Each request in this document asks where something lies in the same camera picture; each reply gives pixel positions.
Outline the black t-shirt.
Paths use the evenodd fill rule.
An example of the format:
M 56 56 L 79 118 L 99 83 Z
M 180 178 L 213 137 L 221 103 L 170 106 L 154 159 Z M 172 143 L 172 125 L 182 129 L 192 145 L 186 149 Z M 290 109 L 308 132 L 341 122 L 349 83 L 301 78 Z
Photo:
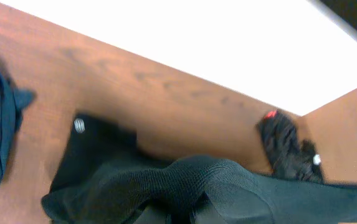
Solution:
M 357 223 L 357 184 L 278 179 L 210 156 L 157 160 L 133 131 L 78 114 L 41 204 L 53 223 Z

